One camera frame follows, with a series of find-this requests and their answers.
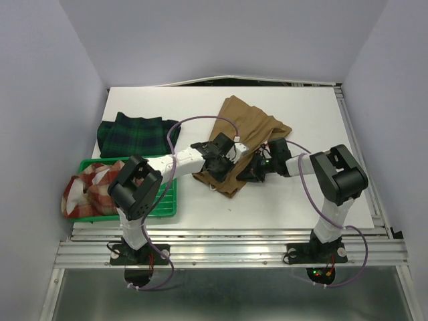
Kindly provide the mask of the tan pleated skirt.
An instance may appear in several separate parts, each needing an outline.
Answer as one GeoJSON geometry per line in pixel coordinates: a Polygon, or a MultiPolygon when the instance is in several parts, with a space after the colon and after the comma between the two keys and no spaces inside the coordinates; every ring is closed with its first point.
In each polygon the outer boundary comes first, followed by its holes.
{"type": "Polygon", "coordinates": [[[262,143],[289,135],[292,128],[266,114],[262,109],[250,106],[236,96],[225,99],[218,116],[230,120],[233,124],[224,120],[216,120],[209,139],[213,140],[221,132],[229,138],[233,138],[238,132],[240,142],[249,148],[249,153],[238,161],[235,168],[222,183],[217,182],[207,172],[195,173],[193,178],[213,187],[222,195],[232,198],[246,185],[245,182],[238,181],[237,176],[249,164],[253,153],[262,143]]]}

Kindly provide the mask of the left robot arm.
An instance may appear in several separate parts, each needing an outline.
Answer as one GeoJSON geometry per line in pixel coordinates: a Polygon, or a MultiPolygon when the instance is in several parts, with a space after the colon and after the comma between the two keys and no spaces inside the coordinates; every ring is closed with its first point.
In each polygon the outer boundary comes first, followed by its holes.
{"type": "Polygon", "coordinates": [[[239,137],[223,133],[214,140],[196,142],[180,152],[144,158],[131,156],[108,188],[122,227],[120,243],[109,245],[111,265],[163,264],[170,247],[150,246],[145,225],[173,181],[185,175],[207,172],[222,183],[248,148],[239,137]]]}

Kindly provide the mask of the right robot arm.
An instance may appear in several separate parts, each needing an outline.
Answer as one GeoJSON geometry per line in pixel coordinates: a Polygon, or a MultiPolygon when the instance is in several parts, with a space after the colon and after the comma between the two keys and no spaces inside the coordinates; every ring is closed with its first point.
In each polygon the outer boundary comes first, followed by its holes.
{"type": "Polygon", "coordinates": [[[289,265],[346,263],[344,221],[355,200],[368,187],[368,177],[343,144],[325,152],[304,152],[298,156],[292,156],[289,145],[285,138],[262,144],[237,180],[263,182],[266,175],[275,173],[303,181],[307,175],[314,175],[324,197],[322,208],[315,209],[318,222],[308,242],[287,244],[283,261],[289,265]]]}

